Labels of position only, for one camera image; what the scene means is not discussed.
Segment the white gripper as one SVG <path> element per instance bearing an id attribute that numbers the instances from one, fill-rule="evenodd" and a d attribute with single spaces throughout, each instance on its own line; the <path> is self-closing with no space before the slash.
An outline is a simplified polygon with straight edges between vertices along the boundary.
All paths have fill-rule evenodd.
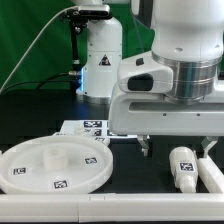
<path id="1" fill-rule="evenodd" d="M 224 135 L 224 80 L 219 59 L 176 61 L 156 54 L 122 60 L 113 88 L 108 125 L 137 135 L 145 157 L 146 135 L 206 136 L 203 157 Z"/>

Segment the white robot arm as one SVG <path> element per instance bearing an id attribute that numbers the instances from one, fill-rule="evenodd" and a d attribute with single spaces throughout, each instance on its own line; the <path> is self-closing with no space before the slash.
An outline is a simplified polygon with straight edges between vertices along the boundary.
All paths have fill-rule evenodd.
<path id="1" fill-rule="evenodd" d="M 131 0 L 155 32 L 150 51 L 118 68 L 109 117 L 114 134 L 202 136 L 209 151 L 224 136 L 224 0 Z"/>

